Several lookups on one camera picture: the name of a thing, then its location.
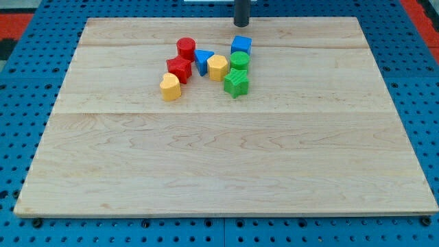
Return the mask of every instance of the green block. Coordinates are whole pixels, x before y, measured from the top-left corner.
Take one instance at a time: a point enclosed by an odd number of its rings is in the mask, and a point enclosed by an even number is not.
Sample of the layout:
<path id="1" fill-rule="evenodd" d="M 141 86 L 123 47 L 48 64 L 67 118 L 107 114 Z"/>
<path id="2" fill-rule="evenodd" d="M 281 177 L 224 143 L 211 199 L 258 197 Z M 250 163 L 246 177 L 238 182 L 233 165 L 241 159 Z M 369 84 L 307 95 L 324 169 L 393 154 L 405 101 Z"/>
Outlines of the green block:
<path id="1" fill-rule="evenodd" d="M 230 56 L 230 68 L 248 71 L 250 56 L 243 51 L 233 52 Z"/>
<path id="2" fill-rule="evenodd" d="M 230 73 L 224 77 L 224 90 L 235 99 L 248 92 L 248 78 L 246 70 L 232 68 Z"/>

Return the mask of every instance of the red cylinder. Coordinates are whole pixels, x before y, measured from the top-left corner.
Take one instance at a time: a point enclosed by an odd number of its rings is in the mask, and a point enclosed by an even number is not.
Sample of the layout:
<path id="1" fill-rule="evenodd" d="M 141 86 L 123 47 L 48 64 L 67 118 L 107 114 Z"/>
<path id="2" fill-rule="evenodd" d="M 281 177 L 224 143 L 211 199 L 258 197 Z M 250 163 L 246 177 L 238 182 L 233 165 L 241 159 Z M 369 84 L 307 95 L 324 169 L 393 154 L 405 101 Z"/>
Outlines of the red cylinder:
<path id="1" fill-rule="evenodd" d="M 177 41 L 178 55 L 184 59 L 193 62 L 195 60 L 193 51 L 195 51 L 195 41 L 192 38 L 181 38 Z"/>

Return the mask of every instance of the black cylinder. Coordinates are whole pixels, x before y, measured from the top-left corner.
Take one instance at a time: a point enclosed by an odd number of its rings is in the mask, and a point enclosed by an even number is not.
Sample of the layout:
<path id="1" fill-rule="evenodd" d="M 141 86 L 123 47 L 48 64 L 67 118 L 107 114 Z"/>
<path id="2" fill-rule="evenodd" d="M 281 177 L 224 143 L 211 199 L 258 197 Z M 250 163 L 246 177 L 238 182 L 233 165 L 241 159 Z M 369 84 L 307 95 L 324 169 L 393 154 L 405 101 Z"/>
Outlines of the black cylinder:
<path id="1" fill-rule="evenodd" d="M 237 27 L 245 27 L 250 20 L 250 0 L 235 0 L 233 23 Z"/>

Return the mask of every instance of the red surface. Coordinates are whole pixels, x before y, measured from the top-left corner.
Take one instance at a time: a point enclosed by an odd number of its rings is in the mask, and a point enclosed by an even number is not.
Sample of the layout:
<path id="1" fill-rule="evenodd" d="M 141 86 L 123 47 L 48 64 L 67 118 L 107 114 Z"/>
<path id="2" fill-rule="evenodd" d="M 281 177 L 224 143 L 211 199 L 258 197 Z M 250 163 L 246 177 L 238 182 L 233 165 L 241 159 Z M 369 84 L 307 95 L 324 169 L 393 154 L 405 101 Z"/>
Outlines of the red surface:
<path id="1" fill-rule="evenodd" d="M 419 34 L 430 48 L 436 62 L 439 63 L 439 33 L 433 28 L 431 20 L 425 15 L 424 8 L 416 0 L 401 0 Z"/>
<path id="2" fill-rule="evenodd" d="M 195 41 L 192 38 L 181 38 L 177 41 L 178 55 L 191 62 L 195 60 Z"/>
<path id="3" fill-rule="evenodd" d="M 187 78 L 192 76 L 191 61 L 181 56 L 166 60 L 166 65 L 168 72 L 176 75 L 180 83 L 186 84 Z"/>
<path id="4" fill-rule="evenodd" d="M 0 40 L 19 40 L 34 14 L 0 14 Z"/>

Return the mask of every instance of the red pegboard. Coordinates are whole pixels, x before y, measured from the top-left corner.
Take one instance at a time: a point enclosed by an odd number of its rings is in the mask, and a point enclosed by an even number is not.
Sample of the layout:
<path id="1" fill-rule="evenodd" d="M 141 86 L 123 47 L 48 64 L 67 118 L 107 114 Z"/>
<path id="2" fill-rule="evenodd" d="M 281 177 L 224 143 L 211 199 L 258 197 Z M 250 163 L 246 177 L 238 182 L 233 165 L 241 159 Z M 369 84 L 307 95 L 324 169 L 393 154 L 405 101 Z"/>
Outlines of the red pegboard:
<path id="1" fill-rule="evenodd" d="M 0 14 L 0 40 L 19 40 L 34 14 Z"/>
<path id="2" fill-rule="evenodd" d="M 419 34 L 430 48 L 436 62 L 439 63 L 439 33 L 433 28 L 431 20 L 425 15 L 424 7 L 416 0 L 401 0 Z"/>

